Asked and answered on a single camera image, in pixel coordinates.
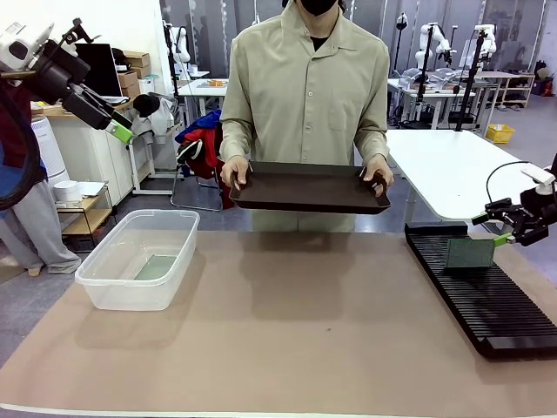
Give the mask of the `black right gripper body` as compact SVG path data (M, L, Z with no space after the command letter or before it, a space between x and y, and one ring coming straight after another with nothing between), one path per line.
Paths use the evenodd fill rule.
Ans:
M520 203L528 215L520 225L519 235L548 235L549 227L556 222L556 191L539 194L535 188L520 194Z

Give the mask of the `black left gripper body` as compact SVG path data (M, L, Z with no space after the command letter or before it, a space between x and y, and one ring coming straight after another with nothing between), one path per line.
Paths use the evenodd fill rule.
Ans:
M82 97L82 92L83 86L73 86L70 94L66 98L62 99L62 106L67 112L72 113L74 116L85 122L85 111L89 108L89 106Z

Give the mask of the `person's right hand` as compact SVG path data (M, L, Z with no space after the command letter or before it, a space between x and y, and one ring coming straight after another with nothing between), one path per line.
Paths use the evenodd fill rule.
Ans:
M246 185L246 174L249 162L243 156L229 158L222 167L221 179L226 186L232 188L234 185L241 187Z

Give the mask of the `person's left hand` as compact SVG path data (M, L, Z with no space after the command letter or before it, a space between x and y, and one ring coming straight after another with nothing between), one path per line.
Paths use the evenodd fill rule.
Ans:
M381 154L376 154L369 159L363 180L365 182L373 182L375 176L381 177L385 182L385 184L378 183L373 187L375 195L380 197L385 193L385 189L394 182L393 172L389 164L387 164L386 158Z

